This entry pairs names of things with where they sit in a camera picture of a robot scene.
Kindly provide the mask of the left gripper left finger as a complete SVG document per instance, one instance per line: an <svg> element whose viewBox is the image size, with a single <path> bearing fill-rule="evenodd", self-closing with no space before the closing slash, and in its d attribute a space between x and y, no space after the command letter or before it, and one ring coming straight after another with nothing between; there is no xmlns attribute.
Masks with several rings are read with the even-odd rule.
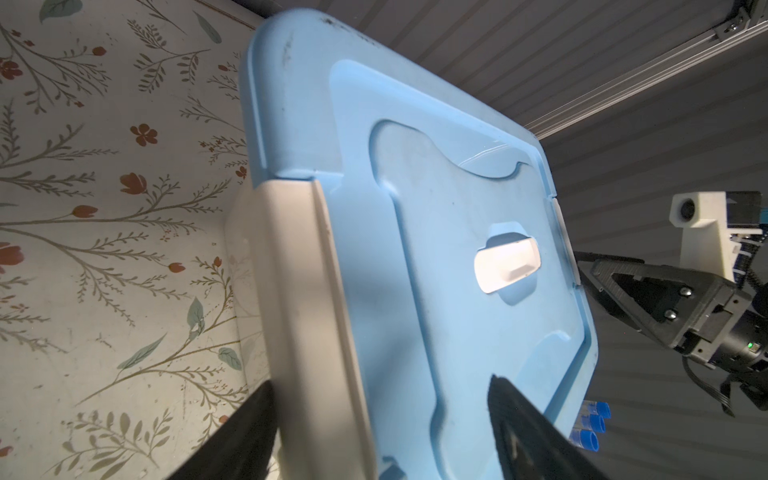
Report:
<svg viewBox="0 0 768 480"><path fill-rule="evenodd" d="M266 479L277 431L274 387L267 380L169 479Z"/></svg>

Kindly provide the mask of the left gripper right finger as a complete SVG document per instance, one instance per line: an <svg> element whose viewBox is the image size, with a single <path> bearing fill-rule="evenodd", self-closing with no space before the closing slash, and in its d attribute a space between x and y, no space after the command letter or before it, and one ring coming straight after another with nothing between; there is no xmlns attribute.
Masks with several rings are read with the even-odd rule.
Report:
<svg viewBox="0 0 768 480"><path fill-rule="evenodd" d="M504 377L492 376L487 404L504 479L604 479Z"/></svg>

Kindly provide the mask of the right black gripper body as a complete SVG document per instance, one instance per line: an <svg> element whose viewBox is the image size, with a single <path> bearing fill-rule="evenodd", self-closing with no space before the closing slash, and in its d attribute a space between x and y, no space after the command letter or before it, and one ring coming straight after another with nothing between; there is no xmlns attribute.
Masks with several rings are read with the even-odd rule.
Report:
<svg viewBox="0 0 768 480"><path fill-rule="evenodd" d="M673 349L688 378L721 409L732 409L738 386L761 411L767 409L767 305L713 274L698 274L677 290L678 305L665 318L679 327Z"/></svg>

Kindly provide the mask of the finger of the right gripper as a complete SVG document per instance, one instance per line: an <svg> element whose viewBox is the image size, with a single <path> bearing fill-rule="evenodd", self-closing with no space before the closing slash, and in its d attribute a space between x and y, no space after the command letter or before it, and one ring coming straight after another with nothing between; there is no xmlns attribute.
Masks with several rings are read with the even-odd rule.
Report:
<svg viewBox="0 0 768 480"><path fill-rule="evenodd" d="M615 318L666 348L681 348L720 289L720 277L664 265L595 262L590 285Z"/></svg>
<svg viewBox="0 0 768 480"><path fill-rule="evenodd" d="M600 254L594 252L575 251L574 257L578 265L580 264L594 264L595 262L623 262L631 264L644 264L645 261L639 258Z"/></svg>

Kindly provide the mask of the blue capped test tube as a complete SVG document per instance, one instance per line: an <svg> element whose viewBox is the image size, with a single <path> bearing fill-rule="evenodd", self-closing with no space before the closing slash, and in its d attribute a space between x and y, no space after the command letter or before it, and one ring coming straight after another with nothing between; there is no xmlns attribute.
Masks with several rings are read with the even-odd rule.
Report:
<svg viewBox="0 0 768 480"><path fill-rule="evenodd" d="M605 419L599 414L580 414L575 422L574 427L582 430L590 430L595 433L606 432Z"/></svg>
<svg viewBox="0 0 768 480"><path fill-rule="evenodd" d="M574 428L568 440L572 445L589 452L597 452L600 448L597 434L589 429Z"/></svg>
<svg viewBox="0 0 768 480"><path fill-rule="evenodd" d="M582 410L589 415L598 415L604 419L612 418L610 405L604 401L585 400L582 403Z"/></svg>

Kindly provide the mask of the blue plastic lid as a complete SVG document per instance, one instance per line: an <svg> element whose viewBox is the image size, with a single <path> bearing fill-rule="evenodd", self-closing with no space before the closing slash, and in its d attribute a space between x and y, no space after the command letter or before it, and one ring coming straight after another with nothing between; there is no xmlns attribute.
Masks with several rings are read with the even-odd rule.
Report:
<svg viewBox="0 0 768 480"><path fill-rule="evenodd" d="M597 360L538 140L312 9L266 20L240 68L245 184L317 181L375 479L498 479L504 377L568 440Z"/></svg>

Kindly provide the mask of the white plastic storage bin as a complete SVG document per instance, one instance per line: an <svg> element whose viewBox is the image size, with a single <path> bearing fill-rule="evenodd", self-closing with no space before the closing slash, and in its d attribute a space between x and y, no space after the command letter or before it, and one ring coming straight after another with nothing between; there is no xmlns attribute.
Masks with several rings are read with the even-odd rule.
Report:
<svg viewBox="0 0 768 480"><path fill-rule="evenodd" d="M225 222L237 326L262 334L285 479L375 479L330 215L317 181L241 187Z"/></svg>

